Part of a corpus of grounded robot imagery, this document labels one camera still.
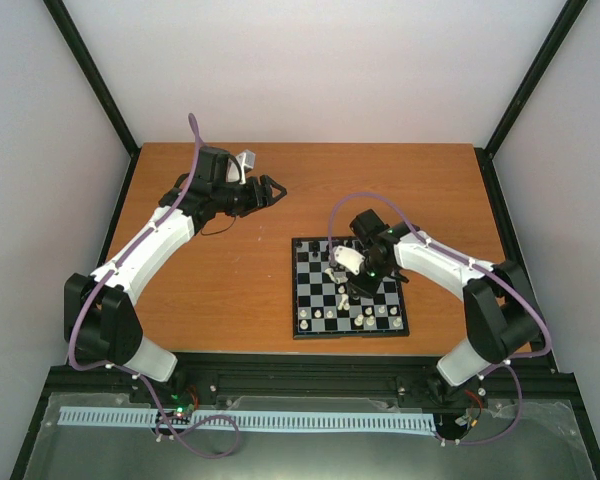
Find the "black white chessboard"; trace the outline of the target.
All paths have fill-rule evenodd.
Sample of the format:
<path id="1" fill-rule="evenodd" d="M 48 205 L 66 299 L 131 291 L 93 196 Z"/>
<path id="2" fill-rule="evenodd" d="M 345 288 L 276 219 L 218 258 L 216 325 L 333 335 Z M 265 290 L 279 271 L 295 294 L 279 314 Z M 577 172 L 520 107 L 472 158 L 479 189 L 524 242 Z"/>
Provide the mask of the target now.
<path id="1" fill-rule="evenodd" d="M 291 240 L 293 337 L 407 337 L 402 284 L 384 278 L 372 297 L 357 296 L 351 274 L 330 264 L 325 237 Z"/>

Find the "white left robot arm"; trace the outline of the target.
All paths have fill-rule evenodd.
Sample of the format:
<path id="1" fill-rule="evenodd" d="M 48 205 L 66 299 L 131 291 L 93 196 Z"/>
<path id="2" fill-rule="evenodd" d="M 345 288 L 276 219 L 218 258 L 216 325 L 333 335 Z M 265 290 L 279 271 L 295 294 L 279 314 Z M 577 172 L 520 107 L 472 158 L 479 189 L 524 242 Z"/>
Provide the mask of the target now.
<path id="1" fill-rule="evenodd" d="M 109 261 L 64 286 L 64 335 L 68 360 L 78 371 L 120 367 L 153 380 L 166 402 L 181 400 L 188 378 L 174 353 L 150 340 L 135 306 L 153 276 L 219 214 L 244 218 L 287 194 L 268 175 L 251 175 L 255 155 L 202 146 L 189 172 L 160 199 L 148 222 Z"/>

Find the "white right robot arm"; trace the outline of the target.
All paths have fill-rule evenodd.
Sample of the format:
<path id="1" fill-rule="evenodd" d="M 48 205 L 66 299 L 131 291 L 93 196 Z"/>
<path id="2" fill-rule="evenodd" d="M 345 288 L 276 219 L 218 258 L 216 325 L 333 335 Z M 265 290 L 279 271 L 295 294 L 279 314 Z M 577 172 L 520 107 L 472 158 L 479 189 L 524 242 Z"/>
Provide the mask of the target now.
<path id="1" fill-rule="evenodd" d="M 434 402 L 451 402 L 469 381 L 514 358 L 528 357 L 525 345 L 549 338 L 528 277 L 519 264 L 495 264 L 470 257 L 410 222 L 390 226 L 373 210 L 356 216 L 350 228 L 362 248 L 336 246 L 330 255 L 346 271 L 352 295 L 371 298 L 383 278 L 411 272 L 462 303 L 465 338 L 437 361 L 425 380 Z"/>

